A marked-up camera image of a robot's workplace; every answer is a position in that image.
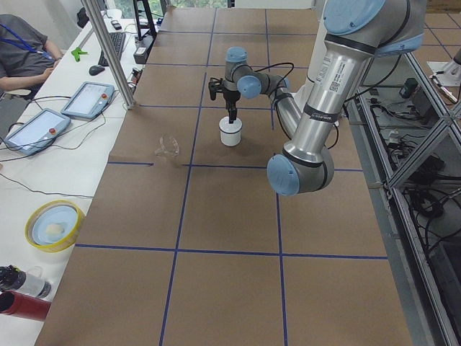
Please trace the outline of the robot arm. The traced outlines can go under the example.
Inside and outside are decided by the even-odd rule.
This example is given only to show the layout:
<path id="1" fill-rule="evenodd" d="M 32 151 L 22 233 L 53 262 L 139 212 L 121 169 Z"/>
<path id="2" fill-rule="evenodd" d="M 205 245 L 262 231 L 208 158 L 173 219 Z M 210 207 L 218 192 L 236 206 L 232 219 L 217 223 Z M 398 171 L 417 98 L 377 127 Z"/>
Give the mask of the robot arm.
<path id="1" fill-rule="evenodd" d="M 266 74 L 266 68 L 253 70 L 247 64 L 247 51 L 242 47 L 231 47 L 226 53 L 225 77 L 211 79 L 208 83 L 210 98 L 222 94 L 228 115 L 219 122 L 221 142 L 236 146 L 241 140 L 243 123 L 238 118 L 237 101 L 244 97 L 253 99 L 266 95 L 276 111 L 280 126 L 288 138 L 300 131 L 302 107 L 300 94 L 289 93 L 289 81 L 285 76 Z"/>
<path id="2" fill-rule="evenodd" d="M 284 89 L 273 105 L 290 140 L 267 164 L 279 195 L 315 192 L 334 175 L 326 139 L 366 60 L 401 55 L 423 41 L 425 1 L 327 1 L 323 11 L 326 53 L 304 107 Z"/>

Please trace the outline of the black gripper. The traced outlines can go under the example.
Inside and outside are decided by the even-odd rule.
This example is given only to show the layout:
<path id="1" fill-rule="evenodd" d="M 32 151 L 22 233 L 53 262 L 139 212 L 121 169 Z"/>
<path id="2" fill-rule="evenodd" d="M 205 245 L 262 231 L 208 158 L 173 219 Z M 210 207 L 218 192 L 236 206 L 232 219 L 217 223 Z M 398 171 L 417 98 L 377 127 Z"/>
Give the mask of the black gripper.
<path id="1" fill-rule="evenodd" d="M 223 97 L 225 100 L 225 108 L 228 110 L 228 123 L 232 124 L 237 118 L 236 103 L 239 101 L 239 91 L 224 89 Z"/>

